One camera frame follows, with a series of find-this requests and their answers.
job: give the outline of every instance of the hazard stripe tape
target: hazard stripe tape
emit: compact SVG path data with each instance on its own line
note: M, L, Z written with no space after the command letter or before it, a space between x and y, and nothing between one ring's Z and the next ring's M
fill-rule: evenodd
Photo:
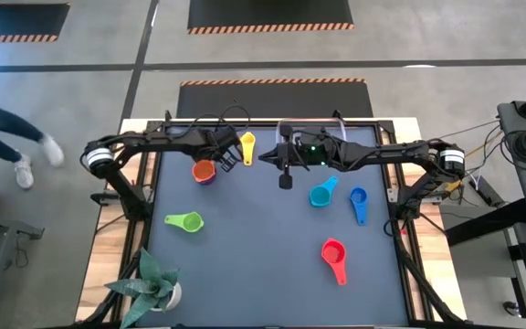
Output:
M192 80L183 81L180 86L228 85L228 84L270 84L270 83L364 83L362 78L327 78L327 79L252 79L252 80Z
M51 35L9 35L0 36L0 42L55 42L58 36Z
M258 32L294 32L294 31L326 31L354 29L352 23L315 23L315 24L274 24L260 26L238 27L192 27L188 34L223 34L223 33L258 33Z

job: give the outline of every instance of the red measuring cup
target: red measuring cup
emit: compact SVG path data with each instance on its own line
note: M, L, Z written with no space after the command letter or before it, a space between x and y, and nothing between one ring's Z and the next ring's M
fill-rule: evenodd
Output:
M346 248L339 240L329 238L321 247L321 257L332 267L339 285L346 284Z

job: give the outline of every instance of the white sneaker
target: white sneaker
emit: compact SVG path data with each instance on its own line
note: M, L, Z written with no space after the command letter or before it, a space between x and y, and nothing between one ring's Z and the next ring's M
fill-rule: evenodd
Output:
M31 166L32 161L24 154L22 154L21 160L14 163L17 184L23 189L29 189L34 184Z
M52 166L60 167L64 164L64 153L62 153L62 149L50 135L44 134L44 138L39 143L42 145L42 150L44 150L47 160Z

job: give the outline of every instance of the succulent plant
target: succulent plant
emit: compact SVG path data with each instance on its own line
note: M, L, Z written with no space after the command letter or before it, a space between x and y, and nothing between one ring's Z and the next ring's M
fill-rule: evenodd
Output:
M105 284L105 287L135 300L123 317L121 329L132 325L154 307L165 312L165 307L172 298L174 285L178 282L179 270L162 272L160 263L147 250L142 249L141 254L140 279L123 279Z

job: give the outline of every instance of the teal measuring cup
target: teal measuring cup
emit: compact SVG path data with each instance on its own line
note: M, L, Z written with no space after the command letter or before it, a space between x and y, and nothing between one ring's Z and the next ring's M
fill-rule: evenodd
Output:
M332 190L338 184L338 177L332 176L325 183L310 191L310 204L314 207L326 207L332 201Z

